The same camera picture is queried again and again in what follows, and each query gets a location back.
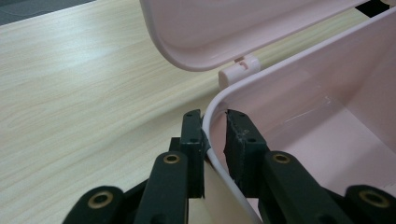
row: screw hole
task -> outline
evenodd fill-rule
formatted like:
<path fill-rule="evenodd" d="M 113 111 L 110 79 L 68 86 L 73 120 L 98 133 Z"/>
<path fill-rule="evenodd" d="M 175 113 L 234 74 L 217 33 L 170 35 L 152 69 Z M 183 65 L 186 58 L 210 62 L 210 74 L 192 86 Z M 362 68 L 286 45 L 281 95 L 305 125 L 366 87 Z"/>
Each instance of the screw hole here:
<path fill-rule="evenodd" d="M 362 190 L 361 192 L 359 192 L 359 196 L 362 200 L 375 207 L 387 208 L 390 205 L 387 198 L 373 190 Z"/>
<path fill-rule="evenodd" d="M 113 201 L 113 194 L 108 190 L 104 190 L 95 193 L 88 201 L 88 206 L 92 209 L 103 208 L 110 204 L 111 201 Z"/>
<path fill-rule="evenodd" d="M 290 158 L 283 154 L 275 154 L 273 156 L 273 160 L 277 161 L 279 163 L 289 163 L 290 162 Z"/>
<path fill-rule="evenodd" d="M 180 157 L 178 155 L 167 155 L 163 158 L 163 161 L 168 164 L 174 164 L 180 161 Z"/>

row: pink plastic box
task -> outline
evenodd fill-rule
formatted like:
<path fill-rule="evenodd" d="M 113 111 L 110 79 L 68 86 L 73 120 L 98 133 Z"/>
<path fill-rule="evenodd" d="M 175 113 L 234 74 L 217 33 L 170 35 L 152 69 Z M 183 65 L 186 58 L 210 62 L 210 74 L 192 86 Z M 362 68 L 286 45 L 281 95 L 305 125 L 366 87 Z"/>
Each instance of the pink plastic box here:
<path fill-rule="evenodd" d="M 321 8 L 326 1 L 300 2 Z M 327 14 L 316 14 L 320 18 L 315 21 L 359 3 L 346 2 L 347 6 L 339 8 L 327 6 Z M 152 13 L 156 9 L 150 4 L 142 1 Z M 148 27 L 158 25 L 158 18 L 146 17 Z M 240 47 L 241 53 L 230 55 L 227 53 L 234 48 L 216 45 L 216 38 L 206 43 L 198 36 L 193 42 L 188 33 L 177 33 L 188 37 L 178 44 L 166 39 L 174 38 L 176 33 L 169 37 L 158 29 L 150 32 L 171 63 L 202 70 L 231 61 L 311 23 L 301 22 L 264 44 Z M 275 26 L 267 26 L 276 33 Z M 226 33 L 225 41 L 244 35 L 228 30 Z M 191 46 L 198 42 L 201 45 Z M 208 60 L 215 52 L 223 53 L 214 61 Z M 348 186 L 366 184 L 396 196 L 396 8 L 233 84 L 208 106 L 203 123 L 212 146 L 208 151 L 210 164 L 205 166 L 208 209 L 216 223 L 260 223 L 254 211 L 257 202 L 245 199 L 227 172 L 222 152 L 227 109 L 248 114 L 269 148 L 297 157 L 321 186 L 344 195 Z"/>

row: light wood tabletop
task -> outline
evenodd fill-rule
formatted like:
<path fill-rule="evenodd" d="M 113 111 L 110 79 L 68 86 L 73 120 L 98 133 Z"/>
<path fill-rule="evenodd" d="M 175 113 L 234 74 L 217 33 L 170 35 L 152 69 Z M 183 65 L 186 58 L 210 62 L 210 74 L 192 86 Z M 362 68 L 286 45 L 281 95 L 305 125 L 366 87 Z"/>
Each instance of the light wood tabletop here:
<path fill-rule="evenodd" d="M 267 67 L 365 20 L 352 9 L 256 55 Z M 0 222 L 62 223 L 88 190 L 147 179 L 182 115 L 219 92 L 218 71 L 166 61 L 137 0 L 0 26 Z M 209 214 L 191 200 L 190 223 Z"/>

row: brass insert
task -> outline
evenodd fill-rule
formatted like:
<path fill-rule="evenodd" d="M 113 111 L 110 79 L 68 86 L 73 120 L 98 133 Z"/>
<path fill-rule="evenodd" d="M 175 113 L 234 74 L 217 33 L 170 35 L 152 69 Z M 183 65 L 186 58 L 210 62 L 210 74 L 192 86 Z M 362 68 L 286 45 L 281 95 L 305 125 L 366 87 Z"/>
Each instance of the brass insert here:
<path fill-rule="evenodd" d="M 108 190 L 95 193 L 88 201 L 88 206 L 92 209 L 103 208 L 113 201 L 113 194 Z"/>

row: open lid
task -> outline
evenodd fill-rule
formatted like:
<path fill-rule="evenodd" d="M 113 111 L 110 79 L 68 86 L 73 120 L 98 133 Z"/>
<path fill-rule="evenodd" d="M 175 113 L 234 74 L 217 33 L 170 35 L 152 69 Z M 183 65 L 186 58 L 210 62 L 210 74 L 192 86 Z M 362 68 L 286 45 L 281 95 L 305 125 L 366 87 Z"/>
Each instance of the open lid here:
<path fill-rule="evenodd" d="M 141 0 L 157 49 L 173 65 L 205 71 L 365 0 Z"/>

